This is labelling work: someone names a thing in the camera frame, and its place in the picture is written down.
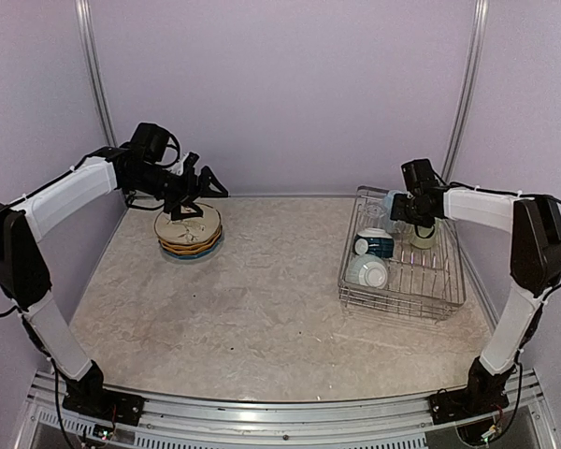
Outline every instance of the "wall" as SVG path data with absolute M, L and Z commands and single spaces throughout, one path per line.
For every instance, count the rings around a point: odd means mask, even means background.
M 561 198 L 561 2 L 491 2 L 453 179 Z M 510 240 L 473 225 L 461 234 L 501 312 L 510 282 Z M 522 360 L 536 367 L 561 437 L 561 291 Z
M 154 121 L 231 194 L 402 187 L 441 167 L 473 0 L 110 0 L 93 28 L 119 141 Z
M 102 145 L 74 2 L 0 1 L 0 201 L 34 190 Z M 42 242 L 67 319 L 121 215 L 118 196 L 103 198 Z M 9 305 L 0 291 L 0 311 Z M 0 320 L 0 448 L 40 362 L 18 318 Z

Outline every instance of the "blue plate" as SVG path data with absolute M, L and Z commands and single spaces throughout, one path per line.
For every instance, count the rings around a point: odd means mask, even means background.
M 212 253 L 216 248 L 218 248 L 218 246 L 220 245 L 221 241 L 223 241 L 224 238 L 224 234 L 221 234 L 221 236 L 218 238 L 218 240 L 216 241 L 216 243 L 214 243 L 212 245 L 211 248 L 205 250 L 203 253 L 200 254 L 193 254 L 193 255 L 178 255 L 178 254 L 174 254 L 171 253 L 170 251 L 167 251 L 165 248 L 163 248 L 162 244 L 158 243 L 160 245 L 160 249 L 166 254 L 169 255 L 170 257 L 174 257 L 175 259 L 179 259 L 179 260 L 195 260 L 195 259 L 199 259 L 201 257 L 204 257 L 205 255 L 208 255 L 210 253 Z

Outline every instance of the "metal wire rack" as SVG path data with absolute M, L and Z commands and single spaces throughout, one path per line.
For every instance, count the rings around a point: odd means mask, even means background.
M 386 260 L 389 280 L 383 289 L 345 281 L 347 267 L 355 257 L 352 244 L 361 214 L 370 205 L 380 205 L 386 194 L 385 190 L 366 186 L 357 190 L 338 277 L 339 298 L 347 308 L 359 306 L 424 323 L 445 320 L 466 301 L 453 223 L 438 223 L 436 241 L 427 250 L 412 246 L 404 232 L 394 233 L 395 250 L 393 258 Z

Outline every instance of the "table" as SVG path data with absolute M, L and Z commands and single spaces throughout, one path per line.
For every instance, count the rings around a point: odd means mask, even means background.
M 165 257 L 157 212 L 129 210 L 71 323 L 110 384 L 200 398 L 380 398 L 467 381 L 490 337 L 478 300 L 416 328 L 338 300 L 351 198 L 204 201 L 223 217 L 207 260 Z

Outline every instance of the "robotic arm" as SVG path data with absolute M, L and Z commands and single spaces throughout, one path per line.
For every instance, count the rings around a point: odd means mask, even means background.
M 63 407 L 68 410 L 107 421 L 116 411 L 118 422 L 136 426 L 144 400 L 103 387 L 102 371 L 83 352 L 54 302 L 50 272 L 37 244 L 66 217 L 117 189 L 127 198 L 141 191 L 164 200 L 164 210 L 173 220 L 201 216 L 194 203 L 200 196 L 228 196 L 209 167 L 195 174 L 198 156 L 194 153 L 181 161 L 180 175 L 168 171 L 170 166 L 158 165 L 171 138 L 178 162 L 180 146 L 174 136 L 155 124 L 141 123 L 122 148 L 106 147 L 89 154 L 48 185 L 8 205 L 0 204 L 0 286 L 17 306 L 32 342 L 52 358 L 65 378 Z M 132 201 L 126 203 L 133 207 Z
M 549 196 L 511 196 L 440 185 L 427 159 L 402 167 L 409 195 L 395 195 L 391 219 L 432 227 L 462 220 L 511 233 L 511 289 L 492 339 L 469 370 L 467 387 L 430 397 L 435 424 L 509 406 L 505 383 L 532 338 L 545 296 L 561 280 L 561 215 Z

